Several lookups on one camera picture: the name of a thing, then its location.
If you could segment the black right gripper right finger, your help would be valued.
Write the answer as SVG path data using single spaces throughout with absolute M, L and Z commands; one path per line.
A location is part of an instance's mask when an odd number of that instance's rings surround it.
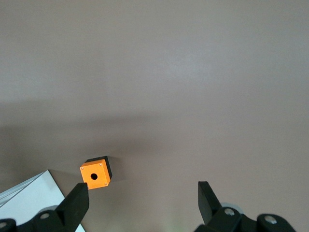
M 240 232 L 241 214 L 223 207 L 207 181 L 198 182 L 198 208 L 204 223 L 194 232 Z

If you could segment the orange button enclosure box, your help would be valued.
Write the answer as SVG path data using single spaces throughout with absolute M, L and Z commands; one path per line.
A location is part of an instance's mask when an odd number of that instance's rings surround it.
M 108 156 L 87 159 L 80 166 L 80 172 L 88 189 L 107 187 L 112 179 Z

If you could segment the white drawer cabinet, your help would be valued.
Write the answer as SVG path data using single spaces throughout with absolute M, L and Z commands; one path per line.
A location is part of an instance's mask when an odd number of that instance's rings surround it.
M 0 193 L 0 232 L 34 232 L 34 217 L 65 198 L 48 170 Z M 85 232 L 81 223 L 75 232 Z

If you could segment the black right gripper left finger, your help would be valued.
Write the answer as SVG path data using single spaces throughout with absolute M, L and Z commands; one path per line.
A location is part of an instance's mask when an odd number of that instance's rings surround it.
M 88 209 L 87 184 L 78 183 L 56 209 L 34 217 L 34 232 L 75 232 Z

